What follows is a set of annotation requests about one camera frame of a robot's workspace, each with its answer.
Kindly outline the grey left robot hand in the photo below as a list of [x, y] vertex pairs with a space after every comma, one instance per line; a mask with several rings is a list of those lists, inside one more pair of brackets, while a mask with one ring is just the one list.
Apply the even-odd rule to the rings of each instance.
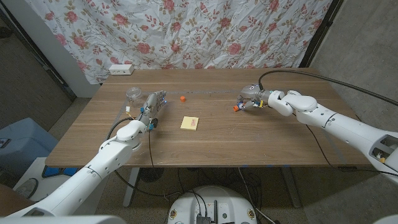
[[161, 107], [166, 104], [166, 94], [167, 92], [164, 90], [151, 93], [144, 103], [143, 109], [137, 117], [137, 120], [148, 126], [155, 118], [156, 114], [160, 111]]

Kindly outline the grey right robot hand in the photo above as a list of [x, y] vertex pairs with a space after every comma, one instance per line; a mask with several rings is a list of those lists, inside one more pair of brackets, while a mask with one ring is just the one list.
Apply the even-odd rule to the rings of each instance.
[[239, 93], [234, 111], [247, 110], [249, 108], [263, 108], [268, 106], [271, 95], [269, 90], [261, 90], [259, 85], [245, 86]]

